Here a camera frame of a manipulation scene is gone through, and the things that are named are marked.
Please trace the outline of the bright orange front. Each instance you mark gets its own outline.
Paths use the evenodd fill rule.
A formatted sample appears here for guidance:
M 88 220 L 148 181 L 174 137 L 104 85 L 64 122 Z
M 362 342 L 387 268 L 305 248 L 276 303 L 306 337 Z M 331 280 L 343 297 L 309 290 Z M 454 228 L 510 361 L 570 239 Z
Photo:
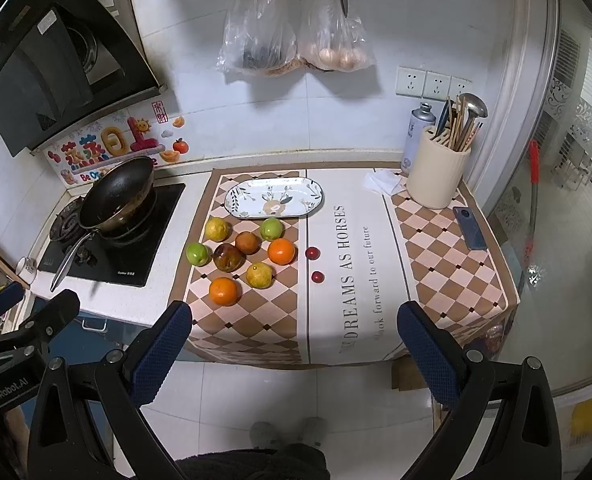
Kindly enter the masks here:
M 215 278 L 209 285 L 209 299 L 220 307 L 233 306 L 240 295 L 240 286 L 232 278 Z

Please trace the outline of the bright orange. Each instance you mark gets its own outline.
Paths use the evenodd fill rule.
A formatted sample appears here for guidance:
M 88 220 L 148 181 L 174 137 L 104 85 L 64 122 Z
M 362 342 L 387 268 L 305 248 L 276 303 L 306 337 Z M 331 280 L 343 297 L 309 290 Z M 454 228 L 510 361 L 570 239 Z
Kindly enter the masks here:
M 288 266 L 296 257 L 296 246 L 286 238 L 277 238 L 270 243 L 267 254 L 279 266 Z
M 220 307 L 233 306 L 240 295 L 240 286 L 232 278 L 215 278 L 209 285 L 209 299 Z

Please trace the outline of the green apple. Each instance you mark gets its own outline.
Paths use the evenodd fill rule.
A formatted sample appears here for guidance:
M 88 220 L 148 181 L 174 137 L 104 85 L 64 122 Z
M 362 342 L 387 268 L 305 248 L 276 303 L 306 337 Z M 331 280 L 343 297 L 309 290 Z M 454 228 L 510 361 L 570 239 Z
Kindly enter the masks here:
M 204 266 L 210 261 L 210 251 L 204 244 L 193 242 L 185 247 L 185 257 L 192 266 Z
M 282 236 L 284 232 L 284 226 L 282 222 L 277 218 L 268 218 L 261 223 L 260 226 L 260 236 L 264 240 L 268 240 L 271 242 L 272 240 L 277 240 Z

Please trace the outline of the dark red apple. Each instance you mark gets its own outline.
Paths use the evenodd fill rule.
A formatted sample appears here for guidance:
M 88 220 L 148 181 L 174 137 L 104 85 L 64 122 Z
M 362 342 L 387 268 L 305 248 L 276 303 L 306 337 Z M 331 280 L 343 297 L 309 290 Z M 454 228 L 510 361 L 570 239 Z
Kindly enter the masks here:
M 212 261 L 218 270 L 232 273 L 238 270 L 246 260 L 244 255 L 235 245 L 229 243 L 220 244 L 212 254 Z

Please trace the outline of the yellow lemon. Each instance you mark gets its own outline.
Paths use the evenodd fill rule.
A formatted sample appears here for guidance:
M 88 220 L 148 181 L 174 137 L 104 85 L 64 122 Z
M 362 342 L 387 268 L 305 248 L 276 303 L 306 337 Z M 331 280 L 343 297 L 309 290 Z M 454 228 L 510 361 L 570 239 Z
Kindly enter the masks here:
M 245 279 L 250 287 L 258 289 L 269 288 L 273 281 L 273 269 L 267 263 L 253 263 L 247 268 Z
M 205 224 L 205 237 L 213 242 L 223 242 L 230 231 L 230 224 L 223 218 L 210 217 Z

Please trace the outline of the red cherry tomato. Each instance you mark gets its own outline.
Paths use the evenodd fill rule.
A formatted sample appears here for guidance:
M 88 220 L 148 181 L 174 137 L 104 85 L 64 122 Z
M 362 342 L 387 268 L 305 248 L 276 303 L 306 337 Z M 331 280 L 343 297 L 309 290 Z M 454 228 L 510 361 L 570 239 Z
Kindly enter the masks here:
M 311 279 L 315 283 L 322 283 L 324 281 L 324 274 L 320 271 L 314 271 L 313 274 L 311 274 Z
M 317 247 L 309 247 L 306 250 L 306 256 L 310 260 L 316 260 L 320 257 L 320 250 Z

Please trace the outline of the brownish orange fruit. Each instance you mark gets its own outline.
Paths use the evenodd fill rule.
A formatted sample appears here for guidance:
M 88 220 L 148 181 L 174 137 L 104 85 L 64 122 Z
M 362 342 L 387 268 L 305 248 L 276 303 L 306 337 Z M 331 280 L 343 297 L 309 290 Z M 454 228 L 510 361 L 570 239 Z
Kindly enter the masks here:
M 235 247 L 244 255 L 253 255 L 258 252 L 261 242 L 253 232 L 238 233 L 235 239 Z

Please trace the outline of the black frying pan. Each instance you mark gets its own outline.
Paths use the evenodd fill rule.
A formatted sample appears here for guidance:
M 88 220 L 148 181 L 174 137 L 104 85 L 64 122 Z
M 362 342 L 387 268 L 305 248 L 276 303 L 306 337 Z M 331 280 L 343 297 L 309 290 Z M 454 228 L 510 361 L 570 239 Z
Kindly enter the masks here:
M 154 162 L 140 156 L 122 162 L 95 182 L 81 204 L 78 223 L 84 229 L 69 248 L 50 285 L 54 292 L 74 262 L 78 249 L 99 232 L 122 226 L 144 202 L 154 181 Z

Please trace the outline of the grey slippers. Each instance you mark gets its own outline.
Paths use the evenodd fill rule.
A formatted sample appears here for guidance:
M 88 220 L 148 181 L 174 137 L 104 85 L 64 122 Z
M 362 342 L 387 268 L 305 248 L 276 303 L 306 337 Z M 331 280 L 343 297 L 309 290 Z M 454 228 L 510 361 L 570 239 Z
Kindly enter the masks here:
M 320 450 L 328 434 L 328 422 L 320 417 L 305 418 L 290 431 L 282 431 L 270 422 L 254 422 L 249 429 L 249 442 L 257 450 L 279 450 L 284 445 L 298 443 Z

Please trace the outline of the dark blue smartphone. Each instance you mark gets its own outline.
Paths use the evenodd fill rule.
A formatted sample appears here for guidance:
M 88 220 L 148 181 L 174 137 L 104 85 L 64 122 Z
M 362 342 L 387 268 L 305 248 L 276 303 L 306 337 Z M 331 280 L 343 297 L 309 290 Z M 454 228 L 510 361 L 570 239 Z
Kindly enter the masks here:
M 453 207 L 454 218 L 460 226 L 465 245 L 469 250 L 486 250 L 487 243 L 474 212 L 470 207 Z

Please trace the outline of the checkered tablecloth with text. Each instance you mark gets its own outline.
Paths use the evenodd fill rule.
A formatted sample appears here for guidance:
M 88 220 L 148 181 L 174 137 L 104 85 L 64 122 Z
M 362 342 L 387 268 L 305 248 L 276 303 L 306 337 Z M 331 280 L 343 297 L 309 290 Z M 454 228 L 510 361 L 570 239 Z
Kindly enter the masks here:
M 323 202 L 311 214 L 282 219 L 283 237 L 296 246 L 288 266 L 272 264 L 266 289 L 250 287 L 245 270 L 230 273 L 238 302 L 220 307 L 208 296 L 220 278 L 213 263 L 192 266 L 181 258 L 170 296 L 193 313 L 190 348 L 202 358 L 269 368 L 366 364 L 397 359 L 406 351 L 397 312 L 417 302 L 440 328 L 467 344 L 503 321 L 518 293 L 500 246 L 485 219 L 478 225 L 487 249 L 469 250 L 453 207 L 474 208 L 465 185 L 450 206 L 428 209 L 400 192 L 383 196 L 363 186 L 370 166 L 310 165 L 214 171 L 198 202 L 188 242 L 204 242 L 210 217 L 223 218 L 232 234 L 258 233 L 259 220 L 234 218 L 223 207 L 235 185 L 252 179 L 304 177 L 318 182 Z M 310 260 L 309 247 L 320 257 Z M 324 274 L 322 283 L 311 279 Z

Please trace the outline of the beige utensil holder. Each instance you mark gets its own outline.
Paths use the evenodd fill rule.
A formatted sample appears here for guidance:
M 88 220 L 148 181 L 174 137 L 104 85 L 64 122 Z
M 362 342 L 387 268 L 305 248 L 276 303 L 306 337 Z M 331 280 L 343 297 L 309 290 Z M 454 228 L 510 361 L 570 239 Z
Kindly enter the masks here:
M 434 126 L 426 127 L 421 133 L 407 178 L 407 191 L 421 206 L 442 209 L 456 196 L 471 150 L 453 151 L 433 140 L 434 133 Z

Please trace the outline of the white crumpled tissue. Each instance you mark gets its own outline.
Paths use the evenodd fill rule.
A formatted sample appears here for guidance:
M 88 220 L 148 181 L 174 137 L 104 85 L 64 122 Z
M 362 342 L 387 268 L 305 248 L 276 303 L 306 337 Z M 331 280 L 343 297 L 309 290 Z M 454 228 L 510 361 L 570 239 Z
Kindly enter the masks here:
M 368 172 L 364 177 L 363 186 L 383 196 L 394 196 L 403 190 L 402 177 L 387 169 Z

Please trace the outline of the oval patterned glass plate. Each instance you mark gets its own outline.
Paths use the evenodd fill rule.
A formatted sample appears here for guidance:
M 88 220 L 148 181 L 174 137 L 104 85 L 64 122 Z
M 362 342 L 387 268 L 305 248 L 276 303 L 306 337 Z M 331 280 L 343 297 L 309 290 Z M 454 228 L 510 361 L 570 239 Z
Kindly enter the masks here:
M 223 207 L 241 220 L 286 219 L 305 217 L 322 202 L 321 185 L 309 178 L 256 178 L 226 192 Z

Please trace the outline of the bundle of chopsticks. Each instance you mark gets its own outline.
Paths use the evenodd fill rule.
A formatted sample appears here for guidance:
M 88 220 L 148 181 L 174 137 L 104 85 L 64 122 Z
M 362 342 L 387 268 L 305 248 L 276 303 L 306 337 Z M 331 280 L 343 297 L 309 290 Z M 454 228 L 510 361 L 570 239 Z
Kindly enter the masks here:
M 456 149 L 456 138 L 461 132 L 461 128 L 464 125 L 465 113 L 462 110 L 460 93 L 454 100 L 448 99 L 446 102 L 446 108 L 442 112 L 441 118 L 436 126 L 435 132 L 432 136 L 432 140 L 443 145 L 445 148 L 450 148 L 455 152 L 465 152 L 473 144 L 476 134 L 479 132 L 482 126 L 482 121 L 485 118 L 477 118 L 473 132 L 467 139 L 464 151 L 458 151 Z

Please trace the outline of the black range hood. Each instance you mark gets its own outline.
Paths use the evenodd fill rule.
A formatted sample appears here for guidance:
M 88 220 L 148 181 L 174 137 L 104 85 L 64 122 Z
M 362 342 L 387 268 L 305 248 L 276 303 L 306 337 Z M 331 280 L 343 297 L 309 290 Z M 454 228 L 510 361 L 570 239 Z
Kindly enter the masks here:
M 101 1 L 0 0 L 0 136 L 11 155 L 158 92 Z

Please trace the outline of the grey spray can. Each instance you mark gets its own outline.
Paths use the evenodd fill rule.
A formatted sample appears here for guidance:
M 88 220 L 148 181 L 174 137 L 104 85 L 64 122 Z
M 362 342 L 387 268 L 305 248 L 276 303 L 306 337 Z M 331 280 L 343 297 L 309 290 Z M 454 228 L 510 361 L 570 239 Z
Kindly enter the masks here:
M 419 107 L 412 110 L 401 159 L 401 169 L 404 172 L 411 170 L 423 130 L 435 125 L 435 122 L 436 117 L 430 104 L 422 102 Z

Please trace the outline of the metal ladle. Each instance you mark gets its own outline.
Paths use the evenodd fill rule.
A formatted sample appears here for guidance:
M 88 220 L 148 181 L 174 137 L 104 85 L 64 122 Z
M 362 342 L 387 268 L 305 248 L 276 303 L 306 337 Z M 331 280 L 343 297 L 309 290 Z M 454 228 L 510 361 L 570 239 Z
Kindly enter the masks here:
M 473 93 L 462 93 L 461 103 L 465 117 L 464 125 L 461 128 L 459 136 L 456 138 L 456 149 L 458 151 L 465 150 L 465 144 L 473 132 L 475 120 L 477 118 L 486 118 L 488 116 L 487 105 L 479 96 L 475 96 Z

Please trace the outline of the plastic bag dark contents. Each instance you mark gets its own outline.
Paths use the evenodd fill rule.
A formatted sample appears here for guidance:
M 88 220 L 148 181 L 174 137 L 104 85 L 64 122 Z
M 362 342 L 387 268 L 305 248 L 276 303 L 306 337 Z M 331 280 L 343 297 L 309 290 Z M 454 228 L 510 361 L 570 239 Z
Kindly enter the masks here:
M 297 70 L 290 0 L 233 0 L 224 21 L 218 71 L 279 77 Z

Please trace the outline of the plastic bag with eggs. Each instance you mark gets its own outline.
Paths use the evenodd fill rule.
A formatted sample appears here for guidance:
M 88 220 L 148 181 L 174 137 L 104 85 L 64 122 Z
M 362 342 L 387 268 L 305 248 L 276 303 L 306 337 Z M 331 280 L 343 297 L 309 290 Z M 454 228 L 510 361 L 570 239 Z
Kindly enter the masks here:
M 355 8 L 343 0 L 304 0 L 297 34 L 303 63 L 324 72 L 353 73 L 375 64 L 372 44 Z

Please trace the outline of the red handled mop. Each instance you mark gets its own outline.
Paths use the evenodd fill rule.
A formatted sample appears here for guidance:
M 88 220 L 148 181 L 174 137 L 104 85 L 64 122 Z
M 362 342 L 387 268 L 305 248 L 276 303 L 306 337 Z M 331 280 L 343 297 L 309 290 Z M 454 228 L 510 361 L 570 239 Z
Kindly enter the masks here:
M 528 158 L 530 168 L 530 207 L 527 236 L 524 249 L 523 268 L 528 269 L 532 251 L 534 250 L 534 239 L 537 224 L 538 192 L 540 182 L 540 151 L 536 140 L 528 143 Z

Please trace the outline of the colourful wall sticker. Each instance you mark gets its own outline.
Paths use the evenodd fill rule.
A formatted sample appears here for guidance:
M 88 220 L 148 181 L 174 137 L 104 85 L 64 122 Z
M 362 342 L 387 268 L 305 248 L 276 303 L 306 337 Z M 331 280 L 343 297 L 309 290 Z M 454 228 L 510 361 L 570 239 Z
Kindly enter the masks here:
M 51 142 L 42 150 L 65 186 L 91 183 L 127 160 L 147 157 L 155 167 L 186 162 L 186 118 L 171 114 L 161 99 L 122 108 Z

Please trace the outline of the white wall socket strip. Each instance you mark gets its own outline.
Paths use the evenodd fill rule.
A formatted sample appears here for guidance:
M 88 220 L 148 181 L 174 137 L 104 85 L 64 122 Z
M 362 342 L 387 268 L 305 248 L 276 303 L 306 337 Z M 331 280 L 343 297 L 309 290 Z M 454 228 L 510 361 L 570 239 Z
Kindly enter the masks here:
M 455 98 L 462 92 L 473 90 L 473 83 L 464 78 L 399 66 L 396 76 L 397 96 L 410 96 L 434 101 Z

